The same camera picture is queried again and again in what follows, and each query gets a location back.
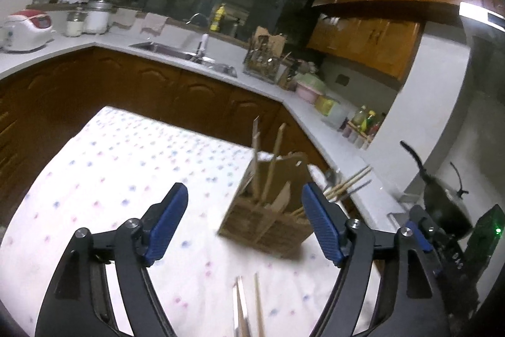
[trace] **table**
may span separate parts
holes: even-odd
[[[79,227],[92,233],[141,217],[176,182],[189,205],[163,259],[148,269],[180,337],[231,337],[232,287],[242,275],[257,335],[253,275],[259,273],[266,336],[306,337],[337,278],[314,235],[295,260],[280,260],[216,235],[252,150],[104,107],[37,177],[0,246],[0,299],[31,336],[56,265]],[[311,167],[319,184],[321,173]],[[132,334],[114,265],[107,266],[119,329]],[[373,268],[357,330],[373,312]]]

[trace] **yellow bottle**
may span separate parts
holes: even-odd
[[[214,19],[212,20],[211,24],[211,31],[217,32],[219,30],[219,24],[221,23],[221,19],[223,19],[224,15],[226,13],[226,10],[224,8],[224,3],[221,4],[219,9],[216,11],[216,14],[214,15]]]

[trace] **blue gripper pad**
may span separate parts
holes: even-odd
[[[301,202],[324,256],[339,265],[348,255],[340,247],[347,220],[344,212],[339,205],[330,203],[314,182],[305,184],[301,192]]]
[[[167,251],[172,236],[188,205],[188,190],[175,183],[161,203],[152,205],[142,216],[142,245],[146,266],[150,267]]]

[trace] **dish towel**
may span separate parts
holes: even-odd
[[[166,20],[166,16],[156,15],[155,13],[148,13],[144,18],[142,29],[149,28],[155,32],[161,33],[163,26],[165,26]]]
[[[123,26],[132,26],[135,23],[136,15],[136,10],[119,8],[115,15],[112,15],[112,22]]]

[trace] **stainless steel sink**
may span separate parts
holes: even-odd
[[[194,56],[194,54],[184,52],[182,50],[172,48],[167,45],[162,45],[161,43],[156,42],[136,43],[135,45],[130,45],[130,47],[147,50],[153,53],[160,53],[161,55],[173,56],[178,59],[185,59],[185,60],[190,60]]]
[[[134,45],[130,45],[130,47],[147,50],[153,53],[160,53],[161,55],[173,56],[184,60],[191,60],[196,55],[195,53],[185,52],[183,50],[172,48],[170,46],[162,45],[161,43],[156,42],[135,43]],[[196,59],[194,62],[199,63],[202,66],[205,66],[206,68],[214,70],[218,73],[223,73],[224,75],[231,76],[232,78],[237,77],[237,71],[233,66],[222,63],[211,63],[209,61],[205,61],[205,59]]]

